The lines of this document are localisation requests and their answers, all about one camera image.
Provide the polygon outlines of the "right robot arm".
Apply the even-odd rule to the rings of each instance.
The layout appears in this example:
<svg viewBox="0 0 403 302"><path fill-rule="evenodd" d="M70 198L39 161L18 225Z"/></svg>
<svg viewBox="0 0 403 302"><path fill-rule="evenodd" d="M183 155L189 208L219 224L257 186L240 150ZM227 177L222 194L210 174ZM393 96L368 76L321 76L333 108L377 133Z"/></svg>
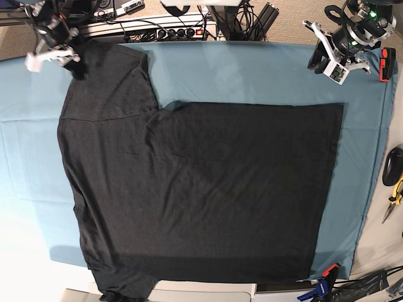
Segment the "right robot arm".
<svg viewBox="0 0 403 302"><path fill-rule="evenodd" d="M67 24L58 1L26 4L25 13L31 27L41 40L33 52L26 55L25 66L30 72L40 72L45 61L55 60L76 80L84 79L86 65L77 48L82 44L79 30Z"/></svg>

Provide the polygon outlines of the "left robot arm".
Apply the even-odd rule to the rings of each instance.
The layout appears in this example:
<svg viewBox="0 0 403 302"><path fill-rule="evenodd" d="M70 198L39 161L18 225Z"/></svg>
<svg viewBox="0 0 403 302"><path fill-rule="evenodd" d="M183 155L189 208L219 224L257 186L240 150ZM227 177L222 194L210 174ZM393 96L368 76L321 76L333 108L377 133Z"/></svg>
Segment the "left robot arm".
<svg viewBox="0 0 403 302"><path fill-rule="evenodd" d="M317 37L317 44L307 68L324 74L341 85L353 70L371 73L370 63L358 53L374 49L390 37L397 20L392 5L401 1L345 1L343 7L328 5L325 15L339 27L324 31L317 22L305 20L302 25Z"/></svg>

